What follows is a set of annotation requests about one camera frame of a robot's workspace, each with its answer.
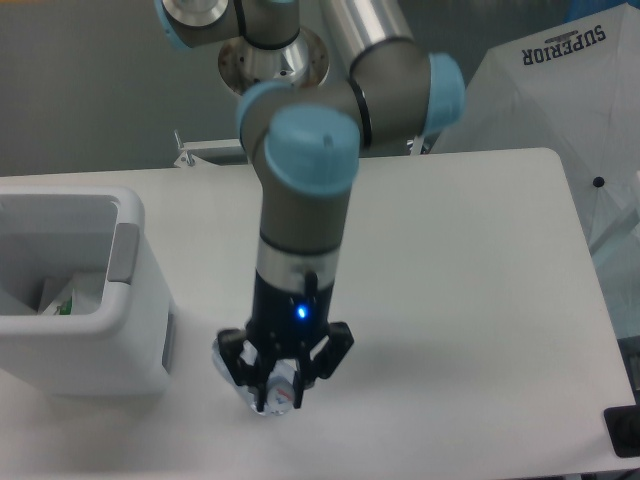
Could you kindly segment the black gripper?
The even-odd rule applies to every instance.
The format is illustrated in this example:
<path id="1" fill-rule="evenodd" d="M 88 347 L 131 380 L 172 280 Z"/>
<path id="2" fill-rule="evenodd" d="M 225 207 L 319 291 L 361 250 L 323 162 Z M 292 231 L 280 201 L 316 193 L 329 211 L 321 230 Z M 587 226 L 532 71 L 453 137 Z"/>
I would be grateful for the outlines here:
<path id="1" fill-rule="evenodd" d="M 304 391 L 318 378 L 330 378 L 354 344 L 347 323 L 328 322 L 333 287 L 321 289 L 313 270 L 305 272 L 302 280 L 300 292 L 289 292 L 256 276 L 246 331 L 223 329 L 217 333 L 219 353 L 233 382 L 248 388 L 258 413 L 264 412 L 267 381 L 276 361 L 296 360 L 293 408 L 300 409 Z M 324 337 L 327 342 L 312 356 L 311 351 Z M 256 351 L 253 365 L 241 357 L 246 340 Z"/>

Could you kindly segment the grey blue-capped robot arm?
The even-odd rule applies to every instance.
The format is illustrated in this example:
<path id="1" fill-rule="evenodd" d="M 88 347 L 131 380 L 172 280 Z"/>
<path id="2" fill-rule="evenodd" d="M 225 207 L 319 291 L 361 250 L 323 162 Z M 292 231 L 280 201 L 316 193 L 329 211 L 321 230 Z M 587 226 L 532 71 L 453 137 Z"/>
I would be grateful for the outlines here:
<path id="1" fill-rule="evenodd" d="M 159 1 L 166 37 L 191 49 L 238 39 L 274 56 L 248 78 L 236 113 L 239 142 L 262 187 L 250 318 L 225 329 L 214 362 L 261 415 L 301 406 L 353 345 L 330 303 L 360 154 L 456 122 L 465 84 L 455 60 L 424 54 L 394 1 L 324 1 L 347 78 L 304 87 L 296 1 Z"/>

